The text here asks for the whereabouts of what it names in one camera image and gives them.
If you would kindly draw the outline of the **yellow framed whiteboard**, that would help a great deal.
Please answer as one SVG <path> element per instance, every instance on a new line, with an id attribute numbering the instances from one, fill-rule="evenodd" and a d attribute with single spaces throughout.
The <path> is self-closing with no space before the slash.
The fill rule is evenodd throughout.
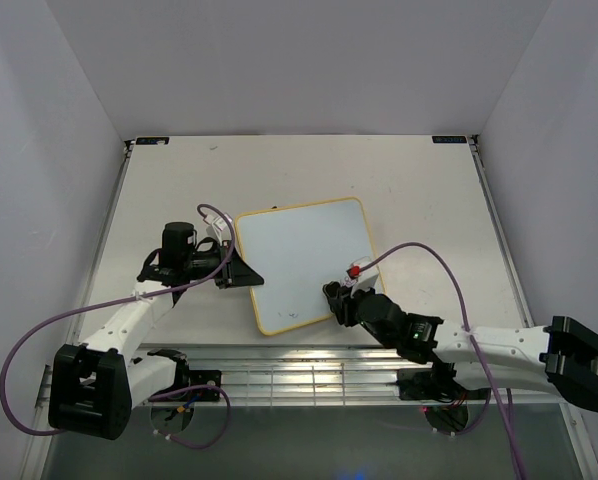
<path id="1" fill-rule="evenodd" d="M 234 227 L 241 257 L 264 279 L 251 299 L 266 336 L 331 317 L 322 287 L 342 281 L 354 262 L 375 257 L 356 197 L 244 213 Z"/>

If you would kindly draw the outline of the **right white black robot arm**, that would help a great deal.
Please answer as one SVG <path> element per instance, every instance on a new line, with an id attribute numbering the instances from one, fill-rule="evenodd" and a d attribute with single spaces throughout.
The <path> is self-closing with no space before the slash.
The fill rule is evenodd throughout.
<path id="1" fill-rule="evenodd" d="M 598 334 L 568 316 L 532 328 L 472 327 L 406 313 L 372 288 L 323 287 L 337 322 L 360 326 L 399 357 L 431 364 L 412 381 L 413 397 L 431 400 L 496 386 L 559 396 L 598 413 Z"/>

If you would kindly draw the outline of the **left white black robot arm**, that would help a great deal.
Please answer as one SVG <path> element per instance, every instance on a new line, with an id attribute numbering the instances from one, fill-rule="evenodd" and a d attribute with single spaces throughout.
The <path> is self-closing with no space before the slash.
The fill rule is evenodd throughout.
<path id="1" fill-rule="evenodd" d="M 132 410 L 152 398 L 175 402 L 176 414 L 196 401 L 219 399 L 218 372 L 206 378 L 190 368 L 185 354 L 170 348 L 138 353 L 191 286 L 208 280 L 220 289 L 263 285 L 263 277 L 237 252 L 231 221 L 215 217 L 208 224 L 214 233 L 203 239 L 191 223 L 166 224 L 160 247 L 142 264 L 131 301 L 83 342 L 57 351 L 49 400 L 52 427 L 114 440 Z"/>

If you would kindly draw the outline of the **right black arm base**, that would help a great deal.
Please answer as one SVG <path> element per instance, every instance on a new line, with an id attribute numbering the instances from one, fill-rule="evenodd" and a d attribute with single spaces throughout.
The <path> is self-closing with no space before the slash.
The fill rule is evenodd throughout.
<path id="1" fill-rule="evenodd" d="M 489 390 L 468 390 L 456 380 L 457 372 L 451 367 L 433 365 L 430 368 L 399 369 L 396 386 L 401 400 L 431 401 L 442 404 L 460 400 L 485 400 Z"/>

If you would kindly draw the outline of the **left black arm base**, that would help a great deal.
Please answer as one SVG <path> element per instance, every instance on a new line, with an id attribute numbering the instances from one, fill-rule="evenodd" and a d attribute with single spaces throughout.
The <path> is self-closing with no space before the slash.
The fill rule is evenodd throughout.
<path id="1" fill-rule="evenodd" d="M 222 372 L 220 370 L 191 370 L 187 374 L 186 386 L 200 386 L 200 389 L 181 394 L 178 400 L 190 405 L 199 402 L 218 402 L 222 395 L 214 387 L 222 385 Z"/>

